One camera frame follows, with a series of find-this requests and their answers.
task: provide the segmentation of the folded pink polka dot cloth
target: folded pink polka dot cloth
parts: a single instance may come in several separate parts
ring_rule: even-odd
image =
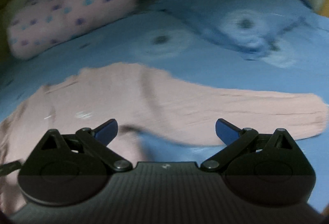
[[[138,0],[27,0],[7,28],[12,54],[32,58],[46,49],[125,17]]]

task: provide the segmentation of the black object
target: black object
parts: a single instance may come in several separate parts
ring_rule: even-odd
[[[219,119],[218,137],[235,139],[200,168],[194,162],[139,162],[133,169],[129,161],[105,147],[116,132],[114,119],[75,135],[49,130],[19,172],[19,186],[29,202],[10,217],[12,222],[325,221],[307,204],[315,184],[314,170],[285,129],[258,134]]]

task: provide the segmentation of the folded blue fabric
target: folded blue fabric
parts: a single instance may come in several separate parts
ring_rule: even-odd
[[[302,0],[159,0],[150,8],[167,11],[248,60],[266,56],[278,34],[312,13]]]

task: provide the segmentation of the blue fabric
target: blue fabric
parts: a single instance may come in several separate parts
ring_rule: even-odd
[[[291,29],[278,40],[279,50],[272,49],[267,59],[246,61],[238,52],[195,35],[164,12],[134,15],[53,47],[30,61],[12,60],[2,67],[0,120],[41,85],[58,84],[84,67],[116,62],[143,63],[167,70],[176,78],[216,88],[315,93],[329,103],[329,67],[325,65],[329,56],[329,20],[319,16],[315,19],[318,28],[305,24]],[[142,133],[141,138],[149,156],[163,162],[200,163],[222,148],[180,145],[148,133]],[[329,197],[329,132],[297,143],[317,176],[310,204],[322,210]]]
[[[278,34],[311,13],[301,0],[159,0],[151,8],[171,13],[248,60],[266,56]]]

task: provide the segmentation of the pink pillow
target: pink pillow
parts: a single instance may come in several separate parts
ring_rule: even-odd
[[[27,0],[7,29],[12,54],[29,59],[125,17],[137,0]]]

